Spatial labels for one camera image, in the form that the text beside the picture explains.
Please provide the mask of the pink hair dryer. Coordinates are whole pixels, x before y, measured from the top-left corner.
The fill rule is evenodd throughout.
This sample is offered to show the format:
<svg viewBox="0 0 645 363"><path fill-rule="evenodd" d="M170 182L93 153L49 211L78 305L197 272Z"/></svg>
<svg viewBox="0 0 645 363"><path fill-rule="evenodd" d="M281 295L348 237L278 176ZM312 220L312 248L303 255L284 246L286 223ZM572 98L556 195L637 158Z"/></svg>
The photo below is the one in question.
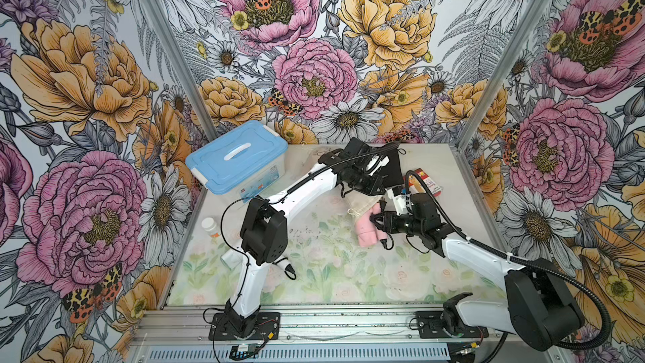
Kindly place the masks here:
<svg viewBox="0 0 645 363"><path fill-rule="evenodd" d="M360 247L369 248L380 244L385 250L391 250L393 248L394 241L391 235L378 229L371 220L371 218L381 212L381 204L376 203L357 219L354 228Z"/></svg>

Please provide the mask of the white hair dryer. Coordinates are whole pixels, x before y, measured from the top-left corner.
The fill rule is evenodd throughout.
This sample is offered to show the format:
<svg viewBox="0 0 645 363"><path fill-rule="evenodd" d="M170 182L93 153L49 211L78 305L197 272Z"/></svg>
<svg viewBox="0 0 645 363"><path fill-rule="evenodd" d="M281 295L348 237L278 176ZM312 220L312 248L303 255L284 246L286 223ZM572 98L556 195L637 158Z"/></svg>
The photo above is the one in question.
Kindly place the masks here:
<svg viewBox="0 0 645 363"><path fill-rule="evenodd" d="M221 261L229 269L237 267L242 262L242 260L243 256L240 255L240 253L238 253L236 250L228 250L221 257ZM296 271L287 257L281 257L280 259L274 261L273 265L282 270L290 280L297 280Z"/></svg>

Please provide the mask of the beige cloth bag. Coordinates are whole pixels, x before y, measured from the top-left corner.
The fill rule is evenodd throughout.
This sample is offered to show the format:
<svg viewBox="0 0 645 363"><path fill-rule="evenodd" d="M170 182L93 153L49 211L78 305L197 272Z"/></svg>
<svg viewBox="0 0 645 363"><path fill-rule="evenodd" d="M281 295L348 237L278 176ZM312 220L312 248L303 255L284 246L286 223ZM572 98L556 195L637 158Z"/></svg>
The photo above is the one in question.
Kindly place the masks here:
<svg viewBox="0 0 645 363"><path fill-rule="evenodd" d="M356 190L351 190L344 195L344 200L349 206L348 214L358 219L371 211L374 206L380 206L381 201L386 200L386 195L369 196Z"/></svg>

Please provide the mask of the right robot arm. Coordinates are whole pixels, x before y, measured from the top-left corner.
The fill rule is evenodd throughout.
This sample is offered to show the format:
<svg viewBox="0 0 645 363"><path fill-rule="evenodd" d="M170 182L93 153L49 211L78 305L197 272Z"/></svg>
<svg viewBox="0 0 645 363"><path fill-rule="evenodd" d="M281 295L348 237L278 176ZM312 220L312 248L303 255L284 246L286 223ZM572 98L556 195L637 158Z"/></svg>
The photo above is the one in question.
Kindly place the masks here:
<svg viewBox="0 0 645 363"><path fill-rule="evenodd" d="M383 209L370 221L388 235L419 238L428 251L469 267L505 292L502 302L476 301L470 292L444 302L441 322L447 334L487 327L515 334L536 351L547 351L584 325L565 280L549 273L546 262L531 267L478 245L443 219L431 195L414 193L405 198L401 212Z"/></svg>

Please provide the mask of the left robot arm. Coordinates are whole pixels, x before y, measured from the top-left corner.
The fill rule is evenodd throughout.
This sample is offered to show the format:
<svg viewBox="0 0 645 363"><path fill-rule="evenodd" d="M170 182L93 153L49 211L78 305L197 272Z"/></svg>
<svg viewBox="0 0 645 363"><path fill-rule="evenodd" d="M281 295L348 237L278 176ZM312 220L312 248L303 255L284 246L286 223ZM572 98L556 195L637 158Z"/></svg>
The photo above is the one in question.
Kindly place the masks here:
<svg viewBox="0 0 645 363"><path fill-rule="evenodd" d="M288 220L338 186L367 197L386 193L381 170L398 151L400 143L373 147L353 138L343 149L329 151L310 171L287 189L269 198L250 198L240 230L241 245L230 250L242 256L242 272L233 297L225 304L224 317L234 336L246 339L255 330L260 296L270 265L281 258L288 245Z"/></svg>

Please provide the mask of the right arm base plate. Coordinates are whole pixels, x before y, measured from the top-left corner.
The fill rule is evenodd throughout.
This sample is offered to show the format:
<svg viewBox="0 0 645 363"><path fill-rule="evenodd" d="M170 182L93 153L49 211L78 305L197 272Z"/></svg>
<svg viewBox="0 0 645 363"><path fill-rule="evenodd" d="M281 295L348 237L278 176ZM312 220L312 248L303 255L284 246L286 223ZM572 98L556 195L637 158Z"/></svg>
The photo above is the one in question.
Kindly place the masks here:
<svg viewBox="0 0 645 363"><path fill-rule="evenodd" d="M485 339L488 329L467 326L452 315L438 310L422 310L414 314L408 328L421 339Z"/></svg>

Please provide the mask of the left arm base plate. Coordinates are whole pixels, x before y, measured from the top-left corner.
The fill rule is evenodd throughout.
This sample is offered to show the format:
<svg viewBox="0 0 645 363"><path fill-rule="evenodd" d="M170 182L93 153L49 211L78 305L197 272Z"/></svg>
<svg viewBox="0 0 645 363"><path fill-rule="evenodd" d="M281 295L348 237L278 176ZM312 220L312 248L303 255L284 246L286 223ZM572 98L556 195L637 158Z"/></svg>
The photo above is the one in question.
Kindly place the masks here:
<svg viewBox="0 0 645 363"><path fill-rule="evenodd" d="M282 315L257 312L243 319L236 313L216 313L208 334L210 341L273 340L279 335Z"/></svg>

